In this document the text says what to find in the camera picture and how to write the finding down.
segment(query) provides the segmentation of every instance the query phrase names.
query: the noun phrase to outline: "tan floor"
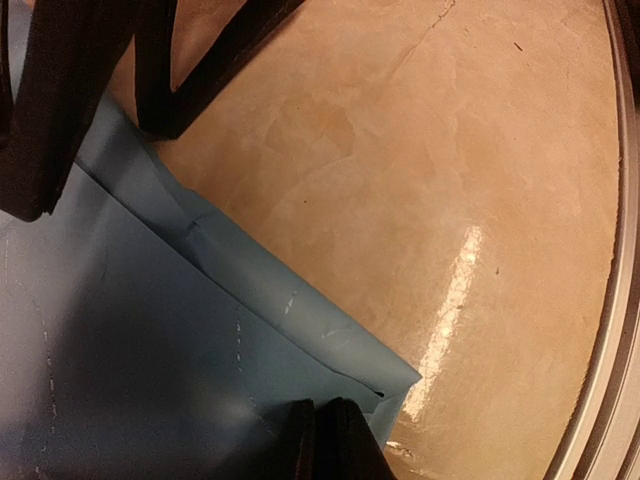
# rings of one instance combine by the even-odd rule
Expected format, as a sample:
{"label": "tan floor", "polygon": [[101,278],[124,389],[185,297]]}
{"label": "tan floor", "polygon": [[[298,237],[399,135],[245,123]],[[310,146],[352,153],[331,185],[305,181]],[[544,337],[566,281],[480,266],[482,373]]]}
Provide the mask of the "tan floor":
{"label": "tan floor", "polygon": [[[183,78],[239,0],[181,0]],[[112,90],[132,111],[131,56]],[[179,140],[180,181],[423,374],[401,479],[540,479],[617,201],[597,0],[308,0]]]}

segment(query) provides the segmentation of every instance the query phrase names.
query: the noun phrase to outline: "beige tile floor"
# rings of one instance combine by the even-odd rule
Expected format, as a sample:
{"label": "beige tile floor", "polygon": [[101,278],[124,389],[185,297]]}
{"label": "beige tile floor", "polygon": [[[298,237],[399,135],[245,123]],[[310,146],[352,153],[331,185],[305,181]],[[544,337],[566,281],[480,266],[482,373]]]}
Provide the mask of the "beige tile floor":
{"label": "beige tile floor", "polygon": [[[181,0],[184,78],[241,0]],[[112,82],[132,112],[131,52]],[[401,479],[540,479],[617,206],[597,0],[307,0],[178,141],[184,185],[414,365]]]}

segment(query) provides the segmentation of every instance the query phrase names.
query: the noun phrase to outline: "shiny floor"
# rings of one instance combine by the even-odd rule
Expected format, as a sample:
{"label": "shiny floor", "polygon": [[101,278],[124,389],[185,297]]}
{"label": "shiny floor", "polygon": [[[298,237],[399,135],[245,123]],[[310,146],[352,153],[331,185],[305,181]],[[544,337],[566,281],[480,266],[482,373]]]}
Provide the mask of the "shiny floor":
{"label": "shiny floor", "polygon": [[[180,0],[175,81],[239,0]],[[112,91],[132,112],[131,52]],[[613,250],[598,0],[307,0],[178,141],[186,186],[423,375],[400,479],[540,479]]]}

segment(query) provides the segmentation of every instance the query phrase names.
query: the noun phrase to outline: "curved metal edge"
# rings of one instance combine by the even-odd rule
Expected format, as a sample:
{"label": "curved metal edge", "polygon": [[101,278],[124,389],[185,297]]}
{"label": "curved metal edge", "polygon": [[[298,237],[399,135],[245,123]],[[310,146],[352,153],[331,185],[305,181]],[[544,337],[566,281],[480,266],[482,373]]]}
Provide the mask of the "curved metal edge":
{"label": "curved metal edge", "polygon": [[[600,447],[616,412],[627,366],[636,341],[638,291],[632,289],[634,271],[640,269],[638,240],[638,145],[633,84],[625,37],[614,0],[604,0],[611,38],[618,104],[620,177],[618,223],[614,259],[607,284],[593,354],[582,391],[545,480],[595,478],[591,476]],[[616,478],[620,465],[610,465]]]}

